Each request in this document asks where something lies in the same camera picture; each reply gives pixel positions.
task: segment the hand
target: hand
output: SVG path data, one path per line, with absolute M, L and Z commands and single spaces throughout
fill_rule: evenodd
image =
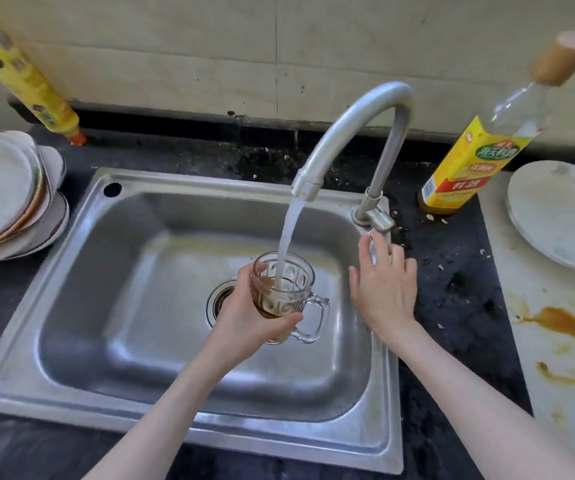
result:
M 292 332 L 303 319 L 300 312 L 274 319 L 261 316 L 251 299 L 252 266 L 249 263 L 240 268 L 234 291 L 223 303 L 203 346 L 222 364 L 224 374 L 251 357 L 268 340 Z
M 349 289 L 363 320 L 392 349 L 407 330 L 417 326 L 414 320 L 417 265 L 415 259 L 405 259 L 402 247 L 388 246 L 380 233 L 373 232 L 371 240 L 376 265 L 372 264 L 369 251 L 370 235 L 364 234 L 358 242 L 361 269 L 359 272 L 354 266 L 349 267 Z

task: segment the stainless steel sink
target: stainless steel sink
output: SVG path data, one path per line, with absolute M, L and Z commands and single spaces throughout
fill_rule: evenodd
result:
M 321 191 L 294 231 L 330 299 L 321 338 L 262 346 L 188 442 L 402 471 L 396 357 L 349 300 L 362 197 Z M 199 352 L 238 268 L 276 250 L 290 199 L 284 185 L 98 170 L 0 340 L 0 412 L 128 430 Z

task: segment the green oval logo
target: green oval logo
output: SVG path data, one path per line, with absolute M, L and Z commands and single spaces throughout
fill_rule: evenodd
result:
M 520 147 L 510 140 L 486 144 L 476 149 L 476 156 L 481 160 L 508 160 L 521 151 Z

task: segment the sink drain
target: sink drain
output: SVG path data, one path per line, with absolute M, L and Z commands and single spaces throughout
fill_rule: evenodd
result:
M 216 319 L 223 307 L 223 302 L 225 301 L 225 298 L 232 294 L 235 284 L 236 281 L 228 281 L 212 291 L 212 294 L 207 300 L 207 307 L 205 309 L 207 323 L 210 327 L 213 327 L 216 324 Z

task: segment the water stream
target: water stream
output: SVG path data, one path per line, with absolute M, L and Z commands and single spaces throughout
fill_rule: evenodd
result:
M 283 224 L 283 233 L 281 233 L 281 241 L 278 243 L 278 256 L 276 258 L 276 274 L 275 287 L 282 288 L 283 269 L 285 268 L 285 256 L 289 243 L 292 241 L 292 233 L 296 227 L 296 221 L 305 206 L 305 201 L 299 198 L 292 197 L 289 203 L 289 208 L 285 214 L 285 223 Z

